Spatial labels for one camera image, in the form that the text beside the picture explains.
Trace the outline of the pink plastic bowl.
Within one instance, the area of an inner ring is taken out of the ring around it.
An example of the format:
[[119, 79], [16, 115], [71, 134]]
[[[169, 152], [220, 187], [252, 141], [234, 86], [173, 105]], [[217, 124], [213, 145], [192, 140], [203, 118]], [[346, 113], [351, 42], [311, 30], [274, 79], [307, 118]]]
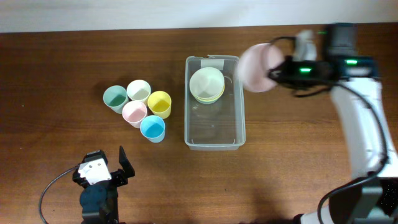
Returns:
[[247, 91], [269, 91], [277, 86], [277, 82], [268, 77], [268, 71], [283, 61], [284, 55], [278, 47], [270, 46], [269, 43], [256, 44], [242, 54], [235, 76]]

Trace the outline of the yellow plastic bowl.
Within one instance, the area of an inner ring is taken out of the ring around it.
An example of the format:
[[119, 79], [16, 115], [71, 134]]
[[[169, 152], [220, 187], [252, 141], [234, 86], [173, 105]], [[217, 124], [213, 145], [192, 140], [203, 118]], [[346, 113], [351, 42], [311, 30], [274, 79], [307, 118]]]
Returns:
[[212, 98], [212, 99], [209, 99], [209, 100], [205, 100], [204, 98], [199, 98], [199, 97], [197, 97], [197, 96], [194, 96], [194, 98], [195, 98], [195, 99], [199, 99], [199, 100], [203, 100], [203, 101], [218, 100], [218, 99], [222, 96], [222, 94], [224, 93], [224, 90], [225, 90], [225, 85], [224, 85], [222, 91], [220, 92], [220, 94], [218, 94], [216, 97], [214, 97], [214, 98]]

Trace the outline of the green plastic bowl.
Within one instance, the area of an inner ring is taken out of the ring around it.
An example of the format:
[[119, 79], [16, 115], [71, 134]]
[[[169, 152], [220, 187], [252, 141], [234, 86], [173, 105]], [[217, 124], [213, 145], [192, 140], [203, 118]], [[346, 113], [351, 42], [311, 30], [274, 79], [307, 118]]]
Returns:
[[203, 101], [203, 100], [199, 100], [199, 99], [196, 99], [196, 100], [197, 100], [197, 102], [205, 104], [205, 105], [209, 105], [209, 104], [215, 103], [217, 101], [217, 100]]

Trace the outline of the cream plastic bowl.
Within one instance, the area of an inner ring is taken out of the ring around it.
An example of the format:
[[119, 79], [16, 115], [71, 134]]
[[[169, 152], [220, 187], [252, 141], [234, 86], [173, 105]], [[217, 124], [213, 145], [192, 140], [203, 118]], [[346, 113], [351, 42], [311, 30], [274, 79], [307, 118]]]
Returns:
[[223, 91], [224, 76], [217, 68], [201, 68], [192, 75], [189, 87], [193, 96], [210, 100]]

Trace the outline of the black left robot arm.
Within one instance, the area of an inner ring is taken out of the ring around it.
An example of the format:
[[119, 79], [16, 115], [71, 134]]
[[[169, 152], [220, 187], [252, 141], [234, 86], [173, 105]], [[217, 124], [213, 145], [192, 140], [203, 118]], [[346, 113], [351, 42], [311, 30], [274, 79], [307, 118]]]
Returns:
[[83, 158], [73, 173], [72, 181], [83, 187], [80, 194], [83, 223], [119, 223], [118, 187], [128, 184], [128, 178], [135, 176], [124, 148], [119, 147], [121, 168], [110, 172], [108, 160], [102, 150], [93, 151]]

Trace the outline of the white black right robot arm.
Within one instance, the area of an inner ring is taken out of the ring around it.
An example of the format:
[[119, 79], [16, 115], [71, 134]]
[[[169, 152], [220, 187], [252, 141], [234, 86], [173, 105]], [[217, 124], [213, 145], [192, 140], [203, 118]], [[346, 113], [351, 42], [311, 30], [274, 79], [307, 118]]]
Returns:
[[266, 75], [292, 89], [297, 98], [318, 87], [329, 91], [349, 149], [352, 179], [325, 194], [312, 213], [294, 223], [396, 223], [397, 152], [382, 105], [376, 61], [356, 50], [356, 26], [328, 24], [322, 59], [316, 60], [313, 34], [292, 37], [294, 52]]

